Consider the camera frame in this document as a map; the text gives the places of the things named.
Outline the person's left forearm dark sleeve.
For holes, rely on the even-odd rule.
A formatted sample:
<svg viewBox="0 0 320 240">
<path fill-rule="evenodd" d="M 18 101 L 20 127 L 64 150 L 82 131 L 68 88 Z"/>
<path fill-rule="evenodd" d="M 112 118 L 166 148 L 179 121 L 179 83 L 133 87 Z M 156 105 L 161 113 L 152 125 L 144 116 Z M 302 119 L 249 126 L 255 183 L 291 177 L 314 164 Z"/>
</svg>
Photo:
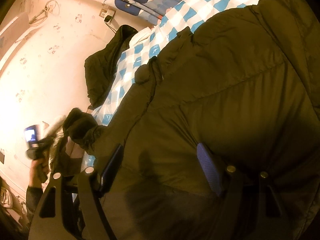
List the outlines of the person's left forearm dark sleeve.
<svg viewBox="0 0 320 240">
<path fill-rule="evenodd" d="M 27 219 L 31 223 L 37 208 L 37 205 L 43 195 L 43 190 L 38 187 L 28 187 L 26 192 Z"/>
</svg>

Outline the person's left hand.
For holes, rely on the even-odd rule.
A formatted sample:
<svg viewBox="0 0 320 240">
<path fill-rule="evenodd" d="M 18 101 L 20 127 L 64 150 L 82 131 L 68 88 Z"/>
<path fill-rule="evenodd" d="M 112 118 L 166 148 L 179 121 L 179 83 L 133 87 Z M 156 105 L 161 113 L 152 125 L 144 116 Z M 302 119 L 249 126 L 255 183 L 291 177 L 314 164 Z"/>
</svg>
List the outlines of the person's left hand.
<svg viewBox="0 0 320 240">
<path fill-rule="evenodd" d="M 31 160 L 31 166 L 29 170 L 29 187 L 42 188 L 42 184 L 47 179 L 42 180 L 42 174 L 47 175 L 49 172 L 49 152 L 44 152 L 44 157 Z"/>
</svg>

